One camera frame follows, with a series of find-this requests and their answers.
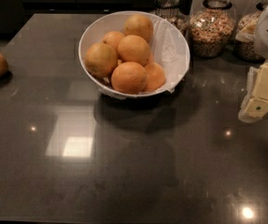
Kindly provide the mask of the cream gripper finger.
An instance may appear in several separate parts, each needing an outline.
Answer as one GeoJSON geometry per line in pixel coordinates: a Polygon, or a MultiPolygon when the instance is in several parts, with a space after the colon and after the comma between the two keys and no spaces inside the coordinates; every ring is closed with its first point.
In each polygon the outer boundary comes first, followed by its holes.
{"type": "Polygon", "coordinates": [[[238,113],[245,123],[261,120],[268,113],[268,60],[259,68],[250,67],[247,73],[247,95],[238,113]]]}

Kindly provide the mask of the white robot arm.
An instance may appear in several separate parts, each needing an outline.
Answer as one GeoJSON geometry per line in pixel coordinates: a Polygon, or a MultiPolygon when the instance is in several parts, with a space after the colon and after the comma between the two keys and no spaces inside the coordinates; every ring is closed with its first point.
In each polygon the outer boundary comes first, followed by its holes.
{"type": "Polygon", "coordinates": [[[251,23],[236,35],[240,41],[252,41],[254,51],[265,59],[259,67],[247,73],[247,95],[238,118],[245,123],[262,119],[268,113],[268,5],[256,23],[251,23]]]}

